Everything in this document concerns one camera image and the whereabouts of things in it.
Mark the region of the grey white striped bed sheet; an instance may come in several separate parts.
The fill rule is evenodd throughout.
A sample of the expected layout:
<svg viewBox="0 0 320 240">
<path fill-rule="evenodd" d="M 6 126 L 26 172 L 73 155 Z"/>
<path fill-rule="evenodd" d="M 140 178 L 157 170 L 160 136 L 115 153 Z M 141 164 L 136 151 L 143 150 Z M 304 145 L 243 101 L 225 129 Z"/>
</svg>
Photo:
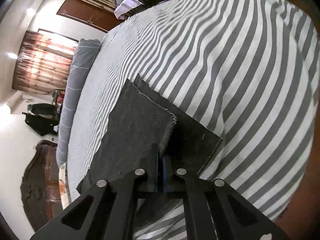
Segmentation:
<svg viewBox="0 0 320 240">
<path fill-rule="evenodd" d="M 319 40 L 287 0 L 170 0 L 103 39 L 68 144 L 71 199 L 126 80 L 222 138 L 200 172 L 236 189 L 291 239 L 319 213 Z"/>
</svg>

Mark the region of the hanging dark jackets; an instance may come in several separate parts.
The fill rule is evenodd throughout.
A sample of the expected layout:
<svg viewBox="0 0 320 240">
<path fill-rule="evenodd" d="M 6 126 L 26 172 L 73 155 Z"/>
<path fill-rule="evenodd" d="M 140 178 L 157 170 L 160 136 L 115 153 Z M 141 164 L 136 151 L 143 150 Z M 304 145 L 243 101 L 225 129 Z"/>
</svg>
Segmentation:
<svg viewBox="0 0 320 240">
<path fill-rule="evenodd" d="M 54 127 L 59 125 L 59 115 L 56 108 L 48 103 L 29 104 L 25 115 L 25 123 L 40 136 L 57 135 Z"/>
</svg>

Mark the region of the brown wooden door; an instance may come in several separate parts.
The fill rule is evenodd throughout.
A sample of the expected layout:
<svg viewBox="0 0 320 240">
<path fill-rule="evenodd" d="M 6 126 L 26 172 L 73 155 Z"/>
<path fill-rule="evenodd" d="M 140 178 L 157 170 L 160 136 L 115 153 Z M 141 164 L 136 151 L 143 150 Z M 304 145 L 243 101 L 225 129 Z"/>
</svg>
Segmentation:
<svg viewBox="0 0 320 240">
<path fill-rule="evenodd" d="M 78 21 L 102 32 L 109 32 L 120 25 L 113 12 L 106 11 L 81 0 L 65 0 L 57 15 Z"/>
</svg>

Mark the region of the grey rolled duvet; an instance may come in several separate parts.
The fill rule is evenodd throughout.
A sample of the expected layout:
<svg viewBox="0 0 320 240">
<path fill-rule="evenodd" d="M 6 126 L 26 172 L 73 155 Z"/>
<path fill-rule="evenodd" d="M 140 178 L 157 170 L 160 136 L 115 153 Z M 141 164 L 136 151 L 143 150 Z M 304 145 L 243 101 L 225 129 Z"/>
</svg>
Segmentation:
<svg viewBox="0 0 320 240">
<path fill-rule="evenodd" d="M 100 50 L 101 42 L 97 39 L 81 39 L 75 49 L 70 65 L 58 127 L 56 148 L 56 162 L 58 167 L 67 161 L 68 143 L 71 136 L 74 115 L 85 81 Z"/>
</svg>

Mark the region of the black denim pants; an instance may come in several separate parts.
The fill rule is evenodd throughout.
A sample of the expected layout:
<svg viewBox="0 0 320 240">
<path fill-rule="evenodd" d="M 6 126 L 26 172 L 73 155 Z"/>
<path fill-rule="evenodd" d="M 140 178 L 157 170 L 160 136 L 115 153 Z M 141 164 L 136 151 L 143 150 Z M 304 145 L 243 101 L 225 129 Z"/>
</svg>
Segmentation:
<svg viewBox="0 0 320 240">
<path fill-rule="evenodd" d="M 137 75 L 127 80 L 109 116 L 107 132 L 77 187 L 84 193 L 99 179 L 109 182 L 138 168 L 153 144 L 175 169 L 200 174 L 222 139 L 152 90 Z"/>
</svg>

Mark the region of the beige patterned curtain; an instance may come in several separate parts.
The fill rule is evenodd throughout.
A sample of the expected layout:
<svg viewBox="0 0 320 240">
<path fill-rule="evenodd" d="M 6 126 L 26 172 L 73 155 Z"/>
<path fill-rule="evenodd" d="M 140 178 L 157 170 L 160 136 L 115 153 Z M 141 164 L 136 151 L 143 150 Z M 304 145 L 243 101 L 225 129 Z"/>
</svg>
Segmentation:
<svg viewBox="0 0 320 240">
<path fill-rule="evenodd" d="M 78 41 L 49 31 L 25 32 L 12 89 L 48 95 L 65 89 Z"/>
</svg>

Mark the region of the floral white pillow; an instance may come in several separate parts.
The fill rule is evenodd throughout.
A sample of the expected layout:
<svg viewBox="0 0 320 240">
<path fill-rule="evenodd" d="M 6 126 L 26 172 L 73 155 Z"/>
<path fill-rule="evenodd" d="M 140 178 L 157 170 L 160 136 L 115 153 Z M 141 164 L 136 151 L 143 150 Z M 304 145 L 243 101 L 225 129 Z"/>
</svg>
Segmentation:
<svg viewBox="0 0 320 240">
<path fill-rule="evenodd" d="M 59 192 L 62 209 L 64 210 L 71 202 L 68 192 L 67 167 L 66 162 L 59 168 Z"/>
</svg>

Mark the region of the dark wooden headboard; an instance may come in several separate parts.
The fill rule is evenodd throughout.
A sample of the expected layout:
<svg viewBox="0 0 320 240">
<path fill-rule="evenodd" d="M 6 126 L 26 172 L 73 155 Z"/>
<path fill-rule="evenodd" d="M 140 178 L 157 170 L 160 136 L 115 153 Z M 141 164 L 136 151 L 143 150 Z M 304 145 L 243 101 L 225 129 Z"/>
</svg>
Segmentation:
<svg viewBox="0 0 320 240">
<path fill-rule="evenodd" d="M 22 177 L 23 209 L 34 231 L 62 212 L 56 147 L 54 142 L 41 140 Z"/>
</svg>

